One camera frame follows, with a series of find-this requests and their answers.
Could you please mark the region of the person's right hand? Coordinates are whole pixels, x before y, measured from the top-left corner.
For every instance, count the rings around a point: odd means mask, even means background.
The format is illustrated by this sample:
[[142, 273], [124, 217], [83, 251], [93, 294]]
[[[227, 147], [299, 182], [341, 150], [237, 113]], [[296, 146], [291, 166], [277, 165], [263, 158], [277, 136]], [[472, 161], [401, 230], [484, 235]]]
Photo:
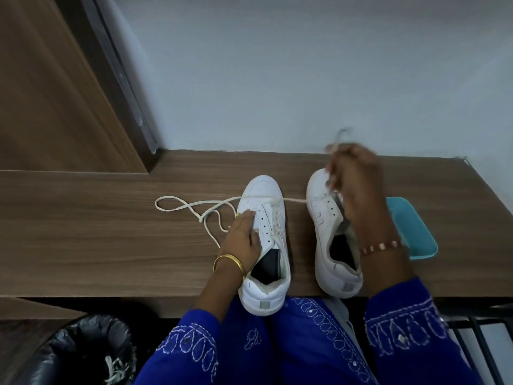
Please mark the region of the person's right hand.
[[368, 148], [356, 143], [330, 144], [326, 152], [347, 150], [344, 167], [343, 198], [345, 213], [355, 231], [359, 244], [377, 248], [393, 241], [400, 244], [400, 235], [391, 218], [384, 190], [381, 161]]

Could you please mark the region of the person's left hand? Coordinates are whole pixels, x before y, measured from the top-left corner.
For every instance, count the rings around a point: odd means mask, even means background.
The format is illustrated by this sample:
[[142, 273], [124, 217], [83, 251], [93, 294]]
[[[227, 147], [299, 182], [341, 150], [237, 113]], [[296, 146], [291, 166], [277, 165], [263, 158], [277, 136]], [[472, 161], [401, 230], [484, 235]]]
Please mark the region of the person's left hand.
[[228, 233], [221, 244], [219, 256], [222, 254], [232, 254], [237, 257], [244, 265], [247, 274], [251, 272], [261, 255], [261, 240], [259, 239], [237, 239], [234, 237], [234, 222], [229, 228]]

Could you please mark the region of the cream shoelace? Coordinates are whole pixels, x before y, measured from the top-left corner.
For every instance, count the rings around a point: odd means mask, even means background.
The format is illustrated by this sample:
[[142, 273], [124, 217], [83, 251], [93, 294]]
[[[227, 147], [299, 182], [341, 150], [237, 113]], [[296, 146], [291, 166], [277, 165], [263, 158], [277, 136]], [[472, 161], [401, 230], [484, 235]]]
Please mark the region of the cream shoelace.
[[[334, 145], [341, 144], [343, 139], [345, 138], [344, 135], [345, 134], [351, 135], [352, 131], [353, 131], [353, 127], [344, 127], [344, 128], [339, 129], [339, 131], [337, 132], [337, 134], [335, 136], [335, 141], [333, 144]], [[348, 224], [350, 224], [350, 222], [347, 218], [347, 215], [346, 215], [344, 207], [343, 207], [343, 198], [342, 198], [341, 194], [337, 191], [332, 191], [332, 192], [330, 192], [330, 196], [331, 196], [331, 199], [336, 204], [339, 212], [342, 215], [342, 223], [347, 226]], [[223, 233], [228, 233], [228, 229], [225, 229], [222, 225], [221, 213], [218, 211], [218, 209], [220, 207], [222, 207], [223, 205], [227, 205], [234, 212], [234, 216], [237, 216], [238, 213], [236, 212], [236, 209], [235, 209], [234, 205], [232, 204], [232, 202], [249, 199], [250, 197], [251, 196], [248, 196], [248, 195], [247, 196], [235, 196], [235, 197], [228, 198], [225, 200], [203, 200], [203, 201], [187, 203], [185, 200], [178, 198], [176, 196], [165, 195], [165, 196], [158, 198], [154, 204], [155, 204], [155, 207], [157, 208], [157, 210], [165, 212], [165, 213], [171, 213], [171, 212], [179, 211], [182, 209], [188, 209], [190, 212], [192, 212], [192, 214], [198, 219], [198, 221], [200, 223], [203, 223], [205, 231], [208, 233], [210, 238], [214, 241], [215, 245], [218, 248], [220, 248], [221, 246], [220, 246], [219, 241], [216, 239], [216, 237], [212, 234], [212, 232], [208, 228], [207, 221], [208, 221], [209, 215], [211, 213], [216, 213], [218, 223], [219, 223], [219, 228], [221, 229], [221, 231]], [[276, 201], [276, 202], [284, 201], [284, 202], [294, 202], [294, 203], [299, 203], [299, 204], [307, 204], [306, 199], [295, 199], [295, 198], [284, 198], [284, 197], [279, 198], [277, 196], [271, 196], [271, 195], [260, 195], [260, 196], [255, 196], [255, 197], [259, 198], [259, 199], [268, 199], [269, 198], [269, 199], [271, 199], [271, 201]], [[172, 208], [172, 209], [166, 209], [166, 208], [159, 206], [159, 203], [164, 200], [178, 201], [182, 205], [179, 207]], [[211, 206], [206, 211], [204, 211], [202, 214], [199, 214], [193, 208], [193, 207], [199, 206], [199, 205], [211, 205]]]

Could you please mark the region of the white sneaker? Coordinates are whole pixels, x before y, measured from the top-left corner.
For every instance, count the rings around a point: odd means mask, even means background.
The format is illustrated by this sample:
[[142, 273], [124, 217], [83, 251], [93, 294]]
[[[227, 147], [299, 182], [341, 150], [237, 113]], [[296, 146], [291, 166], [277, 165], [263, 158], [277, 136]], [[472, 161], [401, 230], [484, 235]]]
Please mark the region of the white sneaker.
[[285, 200], [275, 179], [259, 175], [249, 182], [236, 211], [246, 210], [255, 212], [253, 229], [259, 231], [261, 254], [239, 289], [239, 297], [252, 315], [269, 316], [283, 306], [291, 282]]
[[307, 208], [316, 238], [315, 275], [317, 284], [328, 295], [356, 296], [363, 286], [360, 246], [345, 214], [342, 197], [330, 192], [325, 169], [315, 171], [307, 184]]

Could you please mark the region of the person's right forearm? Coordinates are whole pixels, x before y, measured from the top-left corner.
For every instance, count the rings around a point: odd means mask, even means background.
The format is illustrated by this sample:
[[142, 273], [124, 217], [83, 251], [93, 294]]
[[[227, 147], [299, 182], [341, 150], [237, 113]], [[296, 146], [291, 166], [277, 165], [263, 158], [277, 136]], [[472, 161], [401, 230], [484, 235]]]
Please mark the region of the person's right forearm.
[[368, 297], [416, 277], [405, 247], [378, 248], [361, 256], [364, 289]]

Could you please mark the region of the person's left forearm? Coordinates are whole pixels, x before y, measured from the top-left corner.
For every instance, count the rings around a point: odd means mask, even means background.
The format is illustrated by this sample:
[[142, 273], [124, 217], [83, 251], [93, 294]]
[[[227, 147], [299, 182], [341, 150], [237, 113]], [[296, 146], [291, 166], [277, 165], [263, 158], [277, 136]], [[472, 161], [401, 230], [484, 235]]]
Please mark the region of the person's left forearm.
[[209, 312], [222, 323], [241, 285], [239, 269], [227, 262], [212, 273], [191, 309]]

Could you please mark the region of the gold bangle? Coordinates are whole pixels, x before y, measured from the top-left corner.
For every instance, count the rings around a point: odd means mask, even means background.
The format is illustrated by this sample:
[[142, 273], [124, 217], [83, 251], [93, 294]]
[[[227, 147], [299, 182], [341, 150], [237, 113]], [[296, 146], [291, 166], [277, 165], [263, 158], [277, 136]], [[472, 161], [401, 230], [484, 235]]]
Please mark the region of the gold bangle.
[[226, 254], [222, 254], [222, 255], [218, 256], [213, 263], [213, 272], [216, 272], [217, 267], [220, 264], [221, 264], [221, 266], [227, 264], [224, 260], [230, 260], [235, 265], [237, 265], [237, 267], [240, 271], [241, 282], [244, 282], [246, 279], [246, 276], [247, 276], [246, 269], [245, 269], [244, 265], [241, 263], [241, 261], [232, 254], [226, 253]]

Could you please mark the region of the teal plastic tray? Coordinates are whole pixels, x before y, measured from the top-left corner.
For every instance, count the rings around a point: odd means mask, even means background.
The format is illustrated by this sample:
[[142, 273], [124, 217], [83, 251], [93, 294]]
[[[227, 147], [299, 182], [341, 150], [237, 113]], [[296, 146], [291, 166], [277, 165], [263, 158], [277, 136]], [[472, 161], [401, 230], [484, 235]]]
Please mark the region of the teal plastic tray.
[[433, 258], [438, 253], [438, 244], [411, 203], [401, 197], [387, 197], [387, 206], [409, 258]]

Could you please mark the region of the blue embroidered garment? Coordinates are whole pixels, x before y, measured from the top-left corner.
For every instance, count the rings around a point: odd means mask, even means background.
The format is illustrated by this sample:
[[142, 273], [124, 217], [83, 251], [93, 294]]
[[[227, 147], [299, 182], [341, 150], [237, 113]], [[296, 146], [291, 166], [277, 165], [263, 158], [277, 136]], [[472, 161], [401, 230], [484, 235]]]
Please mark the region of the blue embroidered garment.
[[483, 385], [419, 278], [368, 300], [364, 320], [376, 373], [320, 298], [288, 297], [268, 319], [234, 299], [222, 323], [192, 309], [133, 385]]

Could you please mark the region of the crumpled white paper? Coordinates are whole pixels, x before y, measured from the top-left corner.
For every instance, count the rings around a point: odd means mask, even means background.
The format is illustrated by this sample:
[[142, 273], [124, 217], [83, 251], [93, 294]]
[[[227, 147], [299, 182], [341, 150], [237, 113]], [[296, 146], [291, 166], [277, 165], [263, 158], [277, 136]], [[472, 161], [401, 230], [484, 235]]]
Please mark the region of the crumpled white paper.
[[105, 356], [105, 363], [108, 370], [108, 377], [103, 385], [117, 385], [126, 378], [126, 365], [120, 358], [112, 359], [110, 355]]

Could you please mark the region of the bin with black bag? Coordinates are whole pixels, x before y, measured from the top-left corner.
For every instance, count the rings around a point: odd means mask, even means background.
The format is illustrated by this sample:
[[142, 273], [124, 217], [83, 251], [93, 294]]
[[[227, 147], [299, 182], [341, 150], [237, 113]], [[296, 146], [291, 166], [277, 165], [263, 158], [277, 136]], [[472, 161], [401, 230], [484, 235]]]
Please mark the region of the bin with black bag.
[[126, 365], [126, 378], [117, 385], [133, 385], [138, 358], [129, 326], [111, 315], [86, 315], [54, 332], [11, 385], [103, 385], [107, 355]]

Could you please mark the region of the brown wooden door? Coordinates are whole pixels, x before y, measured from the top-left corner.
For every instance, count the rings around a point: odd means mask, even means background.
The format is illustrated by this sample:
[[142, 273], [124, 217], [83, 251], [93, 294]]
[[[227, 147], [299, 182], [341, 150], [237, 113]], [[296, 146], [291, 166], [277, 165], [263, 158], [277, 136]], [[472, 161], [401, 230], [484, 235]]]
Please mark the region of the brown wooden door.
[[155, 158], [80, 0], [0, 0], [0, 170], [147, 174]]

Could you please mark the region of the dark door frame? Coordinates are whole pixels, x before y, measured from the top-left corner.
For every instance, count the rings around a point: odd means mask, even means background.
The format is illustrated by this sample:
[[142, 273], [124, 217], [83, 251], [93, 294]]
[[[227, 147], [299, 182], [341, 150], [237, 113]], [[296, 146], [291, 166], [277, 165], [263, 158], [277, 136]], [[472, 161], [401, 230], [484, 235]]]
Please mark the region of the dark door frame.
[[106, 62], [109, 64], [110, 70], [119, 86], [120, 94], [123, 96], [122, 102], [130, 112], [131, 121], [137, 125], [137, 131], [133, 126], [130, 126], [130, 131], [127, 131], [127, 134], [129, 134], [133, 147], [145, 164], [147, 172], [151, 172], [160, 156], [157, 139], [148, 125], [134, 94], [126, 68], [123, 65], [120, 53], [100, 10], [99, 3], [97, 0], [80, 0], [80, 2]]

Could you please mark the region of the black metal chair frame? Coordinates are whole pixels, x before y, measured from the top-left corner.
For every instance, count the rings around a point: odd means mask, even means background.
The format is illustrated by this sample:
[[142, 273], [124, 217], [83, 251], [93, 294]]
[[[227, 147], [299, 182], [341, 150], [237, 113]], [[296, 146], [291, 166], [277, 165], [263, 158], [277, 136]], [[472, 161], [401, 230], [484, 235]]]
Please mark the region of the black metal chair frame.
[[440, 301], [438, 309], [463, 359], [483, 385], [513, 385], [513, 302]]

